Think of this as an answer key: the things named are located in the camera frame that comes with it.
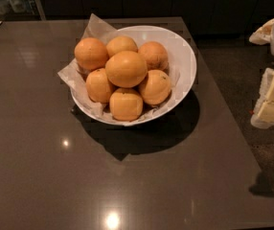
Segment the orange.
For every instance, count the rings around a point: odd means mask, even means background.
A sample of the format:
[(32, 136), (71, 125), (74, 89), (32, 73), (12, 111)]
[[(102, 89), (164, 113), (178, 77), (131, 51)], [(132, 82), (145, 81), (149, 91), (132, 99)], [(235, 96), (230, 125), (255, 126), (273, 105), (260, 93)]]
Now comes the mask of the orange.
[(149, 70), (165, 70), (169, 65), (168, 52), (159, 42), (144, 43), (138, 53), (145, 59)]
[(86, 78), (88, 97), (95, 103), (107, 104), (116, 87), (110, 82), (104, 68), (92, 71)]
[(138, 53), (122, 51), (108, 60), (105, 71), (114, 85), (130, 88), (138, 85), (145, 78), (148, 67), (146, 61)]
[(83, 70), (95, 70), (104, 67), (109, 59), (105, 45), (95, 37), (82, 39), (74, 50), (75, 59)]
[(143, 99), (132, 88), (118, 88), (110, 97), (109, 109), (119, 121), (134, 121), (143, 111)]
[(106, 49), (110, 57), (113, 57), (122, 51), (138, 51), (138, 47), (135, 41), (131, 37), (125, 35), (116, 36), (111, 39), (107, 43)]
[(161, 104), (171, 93), (170, 77), (161, 70), (149, 70), (138, 91), (146, 104)]

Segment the white bowl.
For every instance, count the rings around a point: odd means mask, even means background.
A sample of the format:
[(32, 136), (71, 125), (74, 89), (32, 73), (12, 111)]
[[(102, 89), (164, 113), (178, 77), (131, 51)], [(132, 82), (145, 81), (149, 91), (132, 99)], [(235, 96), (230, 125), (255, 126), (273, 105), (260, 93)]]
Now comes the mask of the white bowl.
[(131, 36), (138, 46), (147, 41), (158, 41), (162, 43), (169, 54), (169, 75), (171, 77), (171, 94), (166, 101), (154, 108), (144, 111), (136, 121), (116, 121), (110, 111), (99, 103), (93, 103), (86, 90), (82, 89), (85, 81), (75, 70), (77, 63), (73, 60), (69, 65), (69, 73), (72, 76), (68, 79), (71, 95), (75, 104), (83, 113), (96, 121), (115, 126), (135, 126), (155, 120), (179, 105), (191, 90), (196, 75), (196, 59), (190, 44), (180, 35), (155, 26), (132, 26), (116, 30), (105, 31), (100, 39), (109, 39), (116, 35)]

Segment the white paper liner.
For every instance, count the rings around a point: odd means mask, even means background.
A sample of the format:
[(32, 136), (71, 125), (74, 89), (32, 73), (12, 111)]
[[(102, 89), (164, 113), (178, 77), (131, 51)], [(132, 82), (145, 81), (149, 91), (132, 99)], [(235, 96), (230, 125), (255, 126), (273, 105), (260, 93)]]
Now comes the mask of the white paper liner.
[(179, 103), (181, 96), (183, 95), (183, 91), (179, 89), (179, 80), (182, 77), (182, 74), (179, 71), (179, 61), (177, 59), (179, 50), (177, 43), (179, 37), (169, 30), (152, 26), (133, 26), (116, 30), (98, 16), (92, 15), (82, 38), (94, 36), (95, 38), (106, 42), (108, 39), (111, 39), (113, 36), (119, 35), (120, 33), (132, 36), (133, 39), (137, 40), (138, 46), (145, 43), (147, 39), (154, 39), (166, 46), (167, 52), (171, 53), (171, 66), (169, 67), (171, 72), (171, 95), (167, 97), (162, 104), (159, 104), (157, 107), (154, 107), (143, 114), (141, 118), (132, 122), (116, 121), (111, 116), (110, 111), (107, 110), (105, 104), (91, 101), (86, 93), (84, 86), (85, 81), (82, 78), (82, 74), (78, 71), (78, 63), (75, 59), (57, 74), (70, 87), (75, 104), (84, 114), (105, 124), (132, 126), (161, 117)]

